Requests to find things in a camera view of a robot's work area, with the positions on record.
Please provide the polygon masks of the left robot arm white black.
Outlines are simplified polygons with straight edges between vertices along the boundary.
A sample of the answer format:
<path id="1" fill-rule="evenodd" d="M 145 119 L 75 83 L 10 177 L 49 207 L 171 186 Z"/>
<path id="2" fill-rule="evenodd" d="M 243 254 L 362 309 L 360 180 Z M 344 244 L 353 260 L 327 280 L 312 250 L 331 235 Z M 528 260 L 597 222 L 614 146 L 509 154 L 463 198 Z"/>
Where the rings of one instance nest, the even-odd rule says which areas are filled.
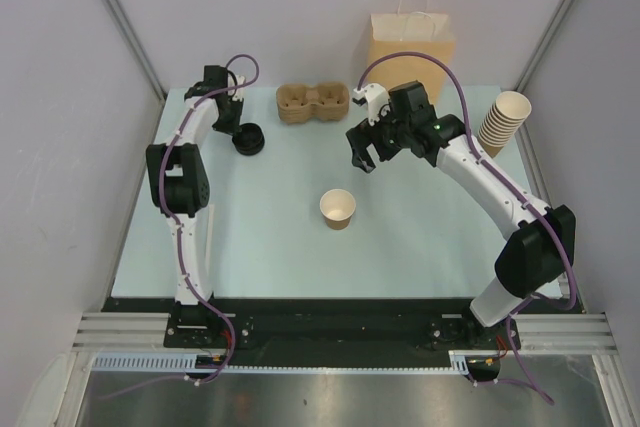
<path id="1" fill-rule="evenodd" d="M 147 176 L 153 204 L 170 229 L 177 271 L 175 300 L 197 305 L 212 294 L 207 251 L 213 206 L 201 148 L 219 132 L 237 137 L 245 78 L 220 65 L 204 68 L 203 79 L 184 96 L 184 116 L 168 139 L 146 148 Z"/>

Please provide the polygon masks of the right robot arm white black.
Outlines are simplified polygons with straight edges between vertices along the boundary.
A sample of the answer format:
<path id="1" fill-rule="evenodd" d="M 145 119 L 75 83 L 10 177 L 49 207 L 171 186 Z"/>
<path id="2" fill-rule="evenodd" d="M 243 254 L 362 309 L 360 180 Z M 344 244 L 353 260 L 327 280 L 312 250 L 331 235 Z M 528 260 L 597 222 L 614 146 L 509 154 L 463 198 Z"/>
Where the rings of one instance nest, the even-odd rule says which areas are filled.
<path id="1" fill-rule="evenodd" d="M 456 181 L 493 220 L 506 241 L 494 264 L 495 276 L 470 304 L 473 316 L 461 323 L 463 340 L 484 348 L 497 336 L 497 325 L 570 267 L 576 218 L 566 206 L 550 207 L 528 194 L 486 154 L 463 121 L 438 116 L 424 86 L 409 82 L 391 90 L 372 83 L 355 89 L 352 100 L 367 117 L 346 137 L 353 166 L 369 173 L 401 150 L 426 160 Z"/>

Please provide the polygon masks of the brown paper coffee cup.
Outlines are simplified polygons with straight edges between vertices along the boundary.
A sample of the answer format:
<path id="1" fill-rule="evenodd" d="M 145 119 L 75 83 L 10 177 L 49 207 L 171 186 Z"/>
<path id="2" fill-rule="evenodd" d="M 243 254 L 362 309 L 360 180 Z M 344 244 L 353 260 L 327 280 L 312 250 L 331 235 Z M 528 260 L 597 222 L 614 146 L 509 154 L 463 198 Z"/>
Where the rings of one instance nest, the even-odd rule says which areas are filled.
<path id="1" fill-rule="evenodd" d="M 319 208 L 329 228 L 343 230 L 349 226 L 356 211 L 356 200 L 347 190 L 331 189 L 322 195 Z"/>

